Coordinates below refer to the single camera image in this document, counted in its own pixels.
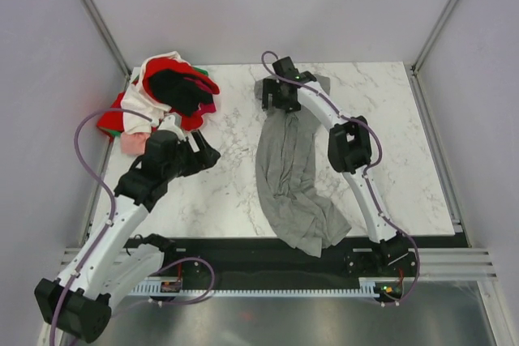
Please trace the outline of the grey t shirt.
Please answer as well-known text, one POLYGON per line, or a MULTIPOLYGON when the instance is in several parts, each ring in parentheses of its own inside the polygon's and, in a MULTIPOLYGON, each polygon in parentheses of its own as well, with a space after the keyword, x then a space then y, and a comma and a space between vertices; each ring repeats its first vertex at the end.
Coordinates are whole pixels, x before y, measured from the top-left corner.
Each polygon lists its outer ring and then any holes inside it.
POLYGON ((315 188, 315 135, 320 121, 306 108, 268 108, 255 155, 259 204, 288 246, 319 258, 352 229, 333 201, 315 188))

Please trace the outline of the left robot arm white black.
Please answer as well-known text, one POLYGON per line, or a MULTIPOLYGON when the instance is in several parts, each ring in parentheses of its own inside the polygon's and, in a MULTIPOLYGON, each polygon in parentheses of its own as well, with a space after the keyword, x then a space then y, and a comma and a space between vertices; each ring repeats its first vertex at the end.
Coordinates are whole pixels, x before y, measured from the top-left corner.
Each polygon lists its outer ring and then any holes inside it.
POLYGON ((167 117, 147 139, 144 154, 108 189, 109 211, 79 253, 55 280, 35 288, 41 315, 49 324, 48 342, 59 331, 92 343, 107 327, 120 302, 149 276, 171 275, 178 256, 172 241, 152 234, 120 264, 115 261, 130 235, 166 195, 171 181, 212 168, 221 154, 200 131, 184 135, 167 117))

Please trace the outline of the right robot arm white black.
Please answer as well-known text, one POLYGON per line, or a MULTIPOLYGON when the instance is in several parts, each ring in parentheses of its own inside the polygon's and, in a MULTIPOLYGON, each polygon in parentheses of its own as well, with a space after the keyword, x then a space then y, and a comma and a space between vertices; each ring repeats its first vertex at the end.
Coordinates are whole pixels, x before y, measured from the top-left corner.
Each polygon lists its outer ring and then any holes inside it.
POLYGON ((292 113, 302 107, 328 132, 328 161, 348 182, 367 226, 372 244, 371 265, 377 275, 390 276, 397 269, 417 279, 421 262, 414 239, 389 219, 371 170, 383 156, 381 142, 363 116, 353 117, 332 102, 309 71, 300 71, 290 57, 273 51, 261 55, 265 70, 262 105, 292 113))

